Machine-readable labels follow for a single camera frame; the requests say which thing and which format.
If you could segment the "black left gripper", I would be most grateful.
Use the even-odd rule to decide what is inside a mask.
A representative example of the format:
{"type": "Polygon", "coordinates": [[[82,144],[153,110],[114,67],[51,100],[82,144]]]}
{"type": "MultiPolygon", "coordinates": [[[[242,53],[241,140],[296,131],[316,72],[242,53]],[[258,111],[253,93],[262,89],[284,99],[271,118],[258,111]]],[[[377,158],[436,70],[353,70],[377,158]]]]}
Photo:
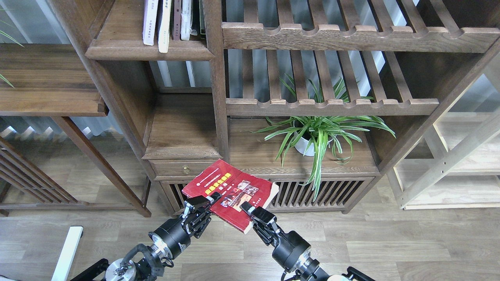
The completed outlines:
{"type": "Polygon", "coordinates": [[[200,238],[211,221],[210,207],[220,198],[219,192],[207,197],[196,196],[184,201],[184,213],[175,219],[168,219],[148,235],[153,241],[153,256],[175,259],[190,244],[191,237],[200,238]]]}

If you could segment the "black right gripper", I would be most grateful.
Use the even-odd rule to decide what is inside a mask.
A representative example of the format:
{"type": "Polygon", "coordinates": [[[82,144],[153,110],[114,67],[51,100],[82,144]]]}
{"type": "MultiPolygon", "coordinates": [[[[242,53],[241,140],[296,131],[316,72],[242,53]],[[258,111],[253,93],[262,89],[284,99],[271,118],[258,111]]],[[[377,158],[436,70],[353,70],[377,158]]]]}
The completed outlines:
{"type": "Polygon", "coordinates": [[[296,231],[284,233],[277,225],[274,214],[262,207],[253,206],[244,201],[240,208],[254,221],[253,228],[266,245],[274,247],[272,257],[288,273],[307,270],[312,259],[310,258],[311,245],[296,231]]]}

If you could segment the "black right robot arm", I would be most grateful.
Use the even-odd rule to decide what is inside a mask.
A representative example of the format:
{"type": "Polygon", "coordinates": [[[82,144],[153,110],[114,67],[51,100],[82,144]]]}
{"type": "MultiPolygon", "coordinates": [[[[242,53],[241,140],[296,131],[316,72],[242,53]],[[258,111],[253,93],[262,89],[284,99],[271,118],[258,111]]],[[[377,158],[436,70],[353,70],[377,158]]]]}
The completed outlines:
{"type": "Polygon", "coordinates": [[[284,269],[281,279],[285,275],[295,272],[289,280],[300,281],[371,281],[371,277],[355,269],[347,268],[347,274],[330,275],[321,267],[320,262],[310,257],[311,245],[296,231],[285,233],[277,224],[274,214],[258,206],[255,208],[244,202],[241,208],[252,219],[253,228],[266,245],[272,245],[272,257],[284,269]]]}

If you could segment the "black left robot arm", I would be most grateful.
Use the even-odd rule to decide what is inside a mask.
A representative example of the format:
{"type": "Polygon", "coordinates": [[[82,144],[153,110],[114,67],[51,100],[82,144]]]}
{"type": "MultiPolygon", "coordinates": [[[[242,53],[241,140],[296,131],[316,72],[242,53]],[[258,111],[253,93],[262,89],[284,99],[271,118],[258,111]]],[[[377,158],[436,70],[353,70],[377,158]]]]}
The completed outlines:
{"type": "Polygon", "coordinates": [[[187,199],[184,213],[148,233],[151,246],[138,244],[113,263],[103,258],[73,280],[92,281],[105,272],[104,281],[155,281],[164,275],[165,267],[174,266],[173,260],[191,244],[192,236],[200,238],[211,221],[210,207],[220,198],[221,194],[214,192],[187,199]]]}

